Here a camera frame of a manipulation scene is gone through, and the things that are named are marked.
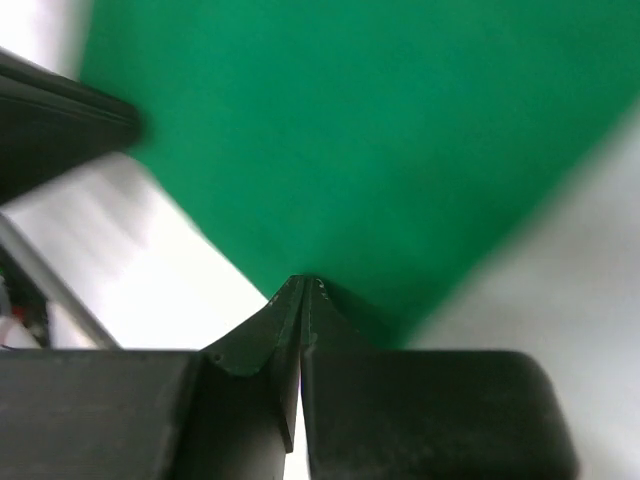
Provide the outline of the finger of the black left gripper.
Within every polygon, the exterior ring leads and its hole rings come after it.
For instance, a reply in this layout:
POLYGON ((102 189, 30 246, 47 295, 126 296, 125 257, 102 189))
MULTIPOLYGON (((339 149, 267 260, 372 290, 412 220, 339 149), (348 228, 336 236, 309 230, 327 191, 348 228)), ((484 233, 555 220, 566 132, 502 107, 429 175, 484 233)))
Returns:
POLYGON ((129 103, 1 53, 1 202, 104 154, 143 131, 129 103))

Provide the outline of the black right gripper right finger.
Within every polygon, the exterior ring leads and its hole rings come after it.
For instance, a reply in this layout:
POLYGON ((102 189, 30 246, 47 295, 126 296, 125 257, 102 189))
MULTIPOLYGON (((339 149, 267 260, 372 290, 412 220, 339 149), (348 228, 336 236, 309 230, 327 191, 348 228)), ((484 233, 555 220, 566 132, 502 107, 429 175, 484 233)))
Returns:
POLYGON ((314 479, 575 479, 553 385, 512 350, 373 346, 305 282, 301 395, 314 479))

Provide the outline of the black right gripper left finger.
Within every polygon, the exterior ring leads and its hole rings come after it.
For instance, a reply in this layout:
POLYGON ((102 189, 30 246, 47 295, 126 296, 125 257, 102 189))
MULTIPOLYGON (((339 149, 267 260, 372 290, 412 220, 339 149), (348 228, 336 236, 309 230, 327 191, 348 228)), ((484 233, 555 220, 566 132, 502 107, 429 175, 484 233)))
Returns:
POLYGON ((294 276, 200 351, 1 356, 5 479, 279 479, 293 448, 300 307, 294 276))

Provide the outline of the green t shirt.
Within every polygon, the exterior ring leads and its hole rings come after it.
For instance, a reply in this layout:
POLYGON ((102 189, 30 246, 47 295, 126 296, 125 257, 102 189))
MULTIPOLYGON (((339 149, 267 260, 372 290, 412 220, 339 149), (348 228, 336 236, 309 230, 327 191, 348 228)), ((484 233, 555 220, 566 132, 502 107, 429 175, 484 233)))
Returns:
POLYGON ((265 295, 393 345, 639 95, 635 1, 97 1, 83 82, 265 295))

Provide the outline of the aluminium table edge rail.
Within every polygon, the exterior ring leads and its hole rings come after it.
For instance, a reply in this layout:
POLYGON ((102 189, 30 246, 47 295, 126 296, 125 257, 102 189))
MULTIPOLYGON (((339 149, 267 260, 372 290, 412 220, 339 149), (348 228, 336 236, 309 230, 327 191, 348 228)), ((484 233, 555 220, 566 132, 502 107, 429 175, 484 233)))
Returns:
POLYGON ((63 307, 73 324, 99 348, 120 349, 118 342, 103 328, 89 308, 51 268, 10 219, 1 215, 1 258, 16 274, 28 281, 38 294, 63 307))

